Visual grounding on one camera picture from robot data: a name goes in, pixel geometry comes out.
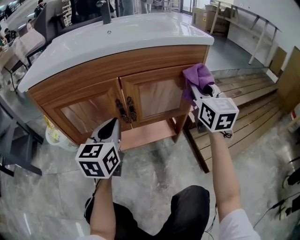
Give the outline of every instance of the wooden cabinet door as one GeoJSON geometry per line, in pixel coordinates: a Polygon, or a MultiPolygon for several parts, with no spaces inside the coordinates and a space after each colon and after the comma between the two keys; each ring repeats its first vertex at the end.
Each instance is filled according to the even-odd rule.
{"type": "Polygon", "coordinates": [[[96,127],[113,117],[119,118],[122,131],[131,129],[118,78],[70,92],[42,108],[77,144],[84,143],[96,127]]]}
{"type": "Polygon", "coordinates": [[[182,70],[191,65],[166,67],[121,77],[121,84],[132,126],[186,114],[190,103],[183,97],[182,70]]]}

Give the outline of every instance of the purple cloth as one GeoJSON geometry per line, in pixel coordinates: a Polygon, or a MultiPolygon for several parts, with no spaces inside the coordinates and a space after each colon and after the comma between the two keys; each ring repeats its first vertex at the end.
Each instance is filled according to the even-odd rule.
{"type": "Polygon", "coordinates": [[[199,90],[203,90],[206,85],[214,85],[215,79],[208,68],[203,63],[198,63],[182,71],[186,79],[186,89],[183,97],[195,106],[188,82],[195,84],[199,90]]]}

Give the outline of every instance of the wooden platform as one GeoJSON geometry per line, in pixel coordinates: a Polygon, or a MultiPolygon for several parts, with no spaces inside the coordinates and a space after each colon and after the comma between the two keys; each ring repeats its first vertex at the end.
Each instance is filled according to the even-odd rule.
{"type": "MultiPolygon", "coordinates": [[[[245,150],[280,119],[283,112],[275,93],[277,86],[265,74],[246,75],[216,80],[218,87],[239,107],[233,127],[233,139],[228,141],[232,157],[245,150]]],[[[188,119],[185,132],[203,170],[212,170],[210,140],[207,133],[199,134],[188,119]]]]}

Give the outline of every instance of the sink basin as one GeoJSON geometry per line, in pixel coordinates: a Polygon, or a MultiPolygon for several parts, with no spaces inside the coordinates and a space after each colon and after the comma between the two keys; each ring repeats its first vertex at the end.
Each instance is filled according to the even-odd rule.
{"type": "Polygon", "coordinates": [[[167,45],[212,45],[214,38],[172,15],[143,14],[96,22],[52,41],[20,82],[21,92],[75,65],[135,49],[167,45]]]}

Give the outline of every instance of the marble floor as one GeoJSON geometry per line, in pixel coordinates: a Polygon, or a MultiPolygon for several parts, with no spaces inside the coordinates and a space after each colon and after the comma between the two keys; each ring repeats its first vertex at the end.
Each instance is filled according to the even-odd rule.
{"type": "MultiPolygon", "coordinates": [[[[288,116],[284,117],[234,159],[242,205],[252,224],[270,206],[300,191],[299,185],[286,190],[281,187],[286,173],[297,167],[288,161],[300,156],[294,135],[278,135],[288,121],[288,116]]],[[[45,130],[41,118],[29,124],[40,133],[45,130]]],[[[6,240],[75,240],[89,234],[83,211],[94,185],[83,177],[74,157],[75,153],[45,142],[33,161],[42,169],[42,177],[19,167],[14,178],[0,173],[0,233],[6,240]]],[[[114,201],[128,207],[139,226],[150,234],[156,234],[167,220],[172,196],[194,184],[209,190],[209,225],[213,219],[212,173],[201,170],[183,134],[177,144],[164,139],[127,151],[122,176],[114,177],[112,183],[114,201]]],[[[294,213],[279,221],[277,213],[270,211],[256,227],[262,239],[286,239],[299,220],[299,214],[294,213]]],[[[216,219],[211,231],[215,240],[218,226],[216,219]]]]}

